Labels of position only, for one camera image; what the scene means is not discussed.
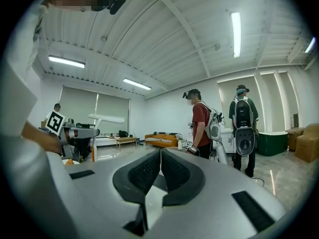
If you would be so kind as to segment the orange sofa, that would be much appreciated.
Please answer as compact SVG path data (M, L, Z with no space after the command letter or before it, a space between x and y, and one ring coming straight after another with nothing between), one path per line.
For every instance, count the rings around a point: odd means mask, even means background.
M151 144L153 146L167 148L167 147L177 147L177 139L176 134L178 133L171 133L171 132L154 132L153 134L145 135L145 139L148 137L155 137L155 138L165 138L172 140L172 143L160 142L160 141L145 141L145 144Z

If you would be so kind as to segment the cardboard box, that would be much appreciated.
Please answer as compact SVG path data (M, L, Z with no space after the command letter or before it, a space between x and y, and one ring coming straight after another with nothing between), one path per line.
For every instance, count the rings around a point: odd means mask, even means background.
M295 156L308 163L319 157L319 123L309 124L297 137Z
M286 131L288 133L287 146L289 147L289 150L296 150L297 137L301 136L304 130L304 127L295 127Z

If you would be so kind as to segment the person's left forearm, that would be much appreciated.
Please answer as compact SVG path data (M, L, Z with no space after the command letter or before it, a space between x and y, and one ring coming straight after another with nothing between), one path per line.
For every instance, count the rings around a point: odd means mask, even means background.
M24 125L21 135L25 139L36 142L45 151L61 155L61 145L58 137L55 134L44 132L34 127L27 121Z

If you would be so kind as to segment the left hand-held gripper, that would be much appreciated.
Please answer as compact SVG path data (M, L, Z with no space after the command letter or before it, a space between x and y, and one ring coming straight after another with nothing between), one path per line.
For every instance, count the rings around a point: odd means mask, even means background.
M61 149L61 158L72 158L75 147L70 144L70 140L77 138L94 138L100 134L99 129L94 128L73 128L72 119L67 119L59 112L52 111L46 122L41 122L39 128L49 134L56 135Z

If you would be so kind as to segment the black white striped throw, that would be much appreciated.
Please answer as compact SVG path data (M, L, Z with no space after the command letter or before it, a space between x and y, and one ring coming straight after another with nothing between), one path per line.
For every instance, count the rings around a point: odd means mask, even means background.
M165 139L165 138L155 138L155 137L148 137L145 139L145 141L160 141L160 142L166 142L166 143L172 143L172 140L170 139Z

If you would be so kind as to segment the white counter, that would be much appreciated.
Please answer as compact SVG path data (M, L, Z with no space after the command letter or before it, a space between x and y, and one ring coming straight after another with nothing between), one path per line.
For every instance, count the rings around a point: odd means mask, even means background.
M230 128L223 128L221 130L222 144L227 154L236 153L236 140L233 136L233 130Z

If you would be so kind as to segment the ceiling tube light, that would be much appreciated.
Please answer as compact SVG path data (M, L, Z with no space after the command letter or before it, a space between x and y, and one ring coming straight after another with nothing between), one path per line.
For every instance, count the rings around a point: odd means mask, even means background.
M316 38L313 37L313 38L311 39L310 43L308 44L308 46L306 47L305 53L309 53L309 52L312 50L312 48L313 48L314 45L315 45L315 42L316 42Z
M48 59L49 61L55 62L55 63L70 65L70 66L74 66L74 67L78 67L82 69L85 68L85 63L74 61L74 60L69 60L69 59L65 59L65 58L61 58L61 57L57 57L53 55L49 55Z
M127 79L127 78L124 78L123 79L123 82L127 83L127 84L131 84L133 86L136 86L136 87L139 87L139 88L142 88L144 90L151 90L151 87L147 86L147 85L144 85L144 84L141 84L139 82L136 82L136 81L133 81L133 80L130 80L130 79Z
M242 40L240 12L232 13L231 20L232 20L232 26L233 26L233 56L234 58L238 58L240 57L240 53L241 53L241 40Z

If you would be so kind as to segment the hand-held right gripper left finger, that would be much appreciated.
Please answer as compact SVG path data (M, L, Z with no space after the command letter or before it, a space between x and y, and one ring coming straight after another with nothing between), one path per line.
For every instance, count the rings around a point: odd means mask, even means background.
M62 199L76 239L162 239L147 197L160 172L160 151L62 166Z

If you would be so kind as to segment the white squeegee with orange handle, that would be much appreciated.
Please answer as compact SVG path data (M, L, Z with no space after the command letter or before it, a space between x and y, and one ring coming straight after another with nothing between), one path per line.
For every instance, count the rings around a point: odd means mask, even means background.
M111 122L111 123L118 123L123 124L125 121L125 118L123 117L115 117L115 116L103 116L103 115L97 115L97 114L89 114L89 118L97 120L95 123L94 129L98 129L101 122ZM92 161L95 162L98 160L97 156L97 144L96 144L97 137L92 137Z

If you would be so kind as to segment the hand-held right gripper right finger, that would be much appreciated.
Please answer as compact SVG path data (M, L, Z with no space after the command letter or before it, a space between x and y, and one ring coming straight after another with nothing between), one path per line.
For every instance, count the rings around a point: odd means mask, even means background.
M149 239L268 237L284 206L229 165L172 149L161 152L168 192Z

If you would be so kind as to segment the wooden side table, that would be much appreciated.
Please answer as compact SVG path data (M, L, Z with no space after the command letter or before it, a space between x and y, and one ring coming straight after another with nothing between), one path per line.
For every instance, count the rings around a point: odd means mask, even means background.
M118 137L116 138L116 147L121 148L121 144L132 143L138 146L136 137Z

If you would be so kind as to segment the operator in white shirt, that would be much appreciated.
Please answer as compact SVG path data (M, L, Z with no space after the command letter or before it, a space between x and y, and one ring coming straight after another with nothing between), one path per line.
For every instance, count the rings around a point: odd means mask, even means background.
M48 154L21 133L37 98L25 78L37 54L47 7L33 5L18 22L0 59L0 170L12 196L12 228L25 239L76 239L77 232L50 170Z

